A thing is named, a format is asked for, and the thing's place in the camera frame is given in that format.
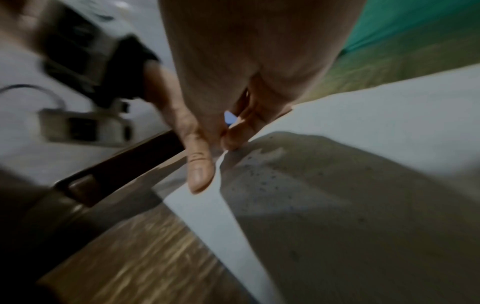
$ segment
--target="wooden surface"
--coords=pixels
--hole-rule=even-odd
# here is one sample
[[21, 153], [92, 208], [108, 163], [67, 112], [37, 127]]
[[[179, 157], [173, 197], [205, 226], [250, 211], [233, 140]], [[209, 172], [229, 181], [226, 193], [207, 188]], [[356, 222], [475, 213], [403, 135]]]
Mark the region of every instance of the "wooden surface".
[[[151, 183], [184, 162], [181, 153], [98, 207], [145, 199]], [[113, 227], [39, 283], [67, 304], [252, 302], [209, 249], [163, 204]]]

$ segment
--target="wire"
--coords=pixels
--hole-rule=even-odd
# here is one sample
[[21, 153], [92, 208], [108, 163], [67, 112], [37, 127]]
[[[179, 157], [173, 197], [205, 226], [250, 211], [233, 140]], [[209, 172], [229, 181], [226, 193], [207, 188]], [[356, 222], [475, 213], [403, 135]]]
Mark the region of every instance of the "wire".
[[49, 95], [53, 99], [53, 101], [55, 101], [59, 110], [65, 111], [67, 109], [67, 104], [65, 103], [65, 100], [63, 100], [54, 91], [43, 88], [41, 86], [28, 85], [28, 84], [11, 85], [11, 86], [6, 86], [6, 87], [1, 88], [0, 89], [0, 94], [5, 93], [6, 91], [10, 91], [10, 90], [14, 90], [14, 89], [23, 89], [23, 88], [35, 89], [35, 90], [44, 92], [45, 94]]

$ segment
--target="white sheet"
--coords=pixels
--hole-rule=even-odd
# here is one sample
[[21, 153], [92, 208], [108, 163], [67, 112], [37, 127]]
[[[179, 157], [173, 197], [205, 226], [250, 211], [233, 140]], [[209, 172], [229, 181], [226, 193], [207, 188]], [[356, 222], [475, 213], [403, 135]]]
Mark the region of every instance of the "white sheet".
[[477, 65], [299, 105], [164, 201], [260, 303], [476, 302], [479, 84]]

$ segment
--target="teal fabric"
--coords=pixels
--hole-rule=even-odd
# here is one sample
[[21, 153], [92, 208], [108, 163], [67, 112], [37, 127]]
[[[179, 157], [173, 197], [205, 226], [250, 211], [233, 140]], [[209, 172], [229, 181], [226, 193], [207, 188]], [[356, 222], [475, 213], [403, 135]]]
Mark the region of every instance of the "teal fabric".
[[344, 52], [468, 9], [477, 3], [480, 0], [368, 0]]

